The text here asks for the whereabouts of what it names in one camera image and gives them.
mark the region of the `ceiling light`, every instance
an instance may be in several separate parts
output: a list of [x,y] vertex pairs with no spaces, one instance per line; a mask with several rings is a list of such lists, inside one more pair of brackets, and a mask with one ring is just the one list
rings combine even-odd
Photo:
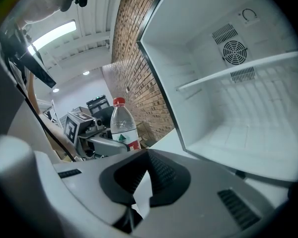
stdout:
[[[52,31],[48,32],[47,34],[43,35],[39,39],[37,39],[35,42],[33,42],[33,46],[35,46],[36,50],[39,50],[40,48],[44,47],[48,43],[54,41],[55,39],[70,33],[72,31],[76,30],[76,24],[75,21],[71,21],[69,23],[66,23],[62,26],[59,26]],[[34,55],[34,49],[32,46],[28,47],[28,51],[30,52],[31,55]]]

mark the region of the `air vent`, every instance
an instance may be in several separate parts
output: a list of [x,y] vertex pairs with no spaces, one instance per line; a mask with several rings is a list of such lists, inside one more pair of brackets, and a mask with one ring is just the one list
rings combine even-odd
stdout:
[[218,196],[242,230],[260,220],[251,209],[231,189],[218,192]]
[[224,59],[233,65],[239,65],[245,62],[247,57],[247,48],[238,41],[229,41],[223,47]]
[[230,75],[235,84],[255,79],[254,67],[241,69],[236,72],[232,72]]
[[231,24],[227,24],[224,27],[221,27],[219,30],[212,33],[212,37],[217,44],[225,42],[236,35],[237,31]]

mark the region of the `water bottle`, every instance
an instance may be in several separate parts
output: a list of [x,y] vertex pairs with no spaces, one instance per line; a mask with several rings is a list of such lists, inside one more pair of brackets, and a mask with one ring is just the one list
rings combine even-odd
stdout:
[[114,99],[114,112],[110,120],[110,130],[113,140],[125,143],[130,150],[140,149],[138,132],[135,120],[125,107],[125,99],[118,97]]

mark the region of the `ceiling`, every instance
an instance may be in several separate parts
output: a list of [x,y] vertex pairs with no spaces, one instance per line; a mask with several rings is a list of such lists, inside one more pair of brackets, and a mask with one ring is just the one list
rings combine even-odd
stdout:
[[[31,24],[27,32],[32,41],[75,20],[76,30],[68,33],[39,50],[44,65],[56,87],[70,79],[111,62],[111,40],[115,27],[120,0],[88,0],[86,7],[74,2],[66,12],[58,11],[49,18]],[[35,93],[44,99],[52,89],[35,80]]]

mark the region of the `black cable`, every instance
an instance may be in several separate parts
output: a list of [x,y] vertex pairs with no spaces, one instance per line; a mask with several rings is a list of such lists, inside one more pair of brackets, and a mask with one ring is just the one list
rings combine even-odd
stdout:
[[27,102],[28,106],[30,107],[31,111],[33,112],[33,114],[35,115],[35,117],[38,119],[39,123],[41,124],[42,128],[44,129],[45,132],[47,132],[50,137],[65,151],[65,153],[69,156],[69,158],[73,161],[76,162],[76,160],[74,159],[74,157],[70,154],[70,152],[66,149],[66,147],[56,138],[56,136],[54,136],[54,134],[46,127],[46,125],[44,124],[44,122],[41,120],[41,118],[39,117],[39,115],[36,113],[34,107],[32,106],[32,103],[30,102],[30,100],[28,99],[28,97],[26,96],[26,94],[23,92],[22,88],[20,87],[19,84],[16,85],[17,88],[19,89],[19,91],[23,94],[23,96],[25,97],[25,101]]

